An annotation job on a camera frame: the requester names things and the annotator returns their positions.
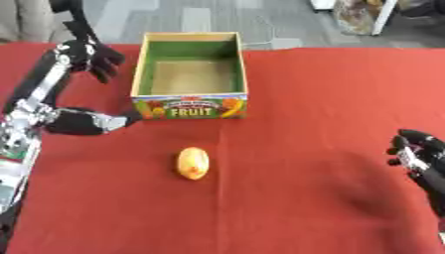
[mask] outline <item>bag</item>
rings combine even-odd
[[[376,8],[364,0],[338,0],[334,7],[334,17],[343,33],[370,35]]]

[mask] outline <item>white cabinet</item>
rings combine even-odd
[[[332,10],[336,0],[310,0],[315,10]]]

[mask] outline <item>printed fruit illustration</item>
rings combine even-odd
[[[229,111],[222,114],[221,118],[227,118],[233,116],[234,114],[236,114],[236,112],[238,112],[242,108],[242,106],[244,105],[244,101],[242,99],[235,99],[235,100],[236,100],[236,105],[233,106]]]
[[[222,115],[222,114],[228,112],[229,110],[230,109],[226,108],[226,107],[219,107],[219,108],[217,108],[217,112],[218,112],[219,115]]]
[[[150,119],[153,117],[150,107],[145,101],[139,100],[136,102],[136,108],[142,114],[144,119]]]
[[[150,101],[148,101],[148,105],[150,105],[151,108],[162,107],[162,101],[150,100]]]
[[[235,108],[237,103],[237,98],[226,98],[222,100],[222,106],[229,109]]]
[[[162,107],[153,108],[153,115],[155,117],[163,117],[165,115],[165,110]]]

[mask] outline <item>fruit box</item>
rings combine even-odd
[[[131,98],[145,119],[245,116],[239,34],[146,34]]]

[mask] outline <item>red tablecloth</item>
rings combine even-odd
[[[0,101],[49,46],[0,47]],[[138,46],[104,86],[79,74],[62,104],[129,105]],[[44,137],[10,254],[432,254],[437,219],[402,168],[397,128],[445,138],[445,51],[245,53],[242,120],[138,123],[103,137]],[[198,146],[190,182],[175,155]]]

